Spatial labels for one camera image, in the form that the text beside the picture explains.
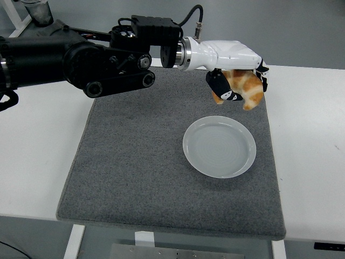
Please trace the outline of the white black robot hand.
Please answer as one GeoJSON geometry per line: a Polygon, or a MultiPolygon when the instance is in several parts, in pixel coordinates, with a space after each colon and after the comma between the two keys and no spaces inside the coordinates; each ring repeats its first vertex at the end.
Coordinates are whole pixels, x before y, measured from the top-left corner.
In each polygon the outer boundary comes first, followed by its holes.
{"type": "Polygon", "coordinates": [[[183,70],[204,67],[206,82],[217,104],[244,100],[243,109],[258,106],[267,91],[269,68],[261,56],[239,41],[209,40],[197,42],[186,37],[181,43],[183,70]]]}

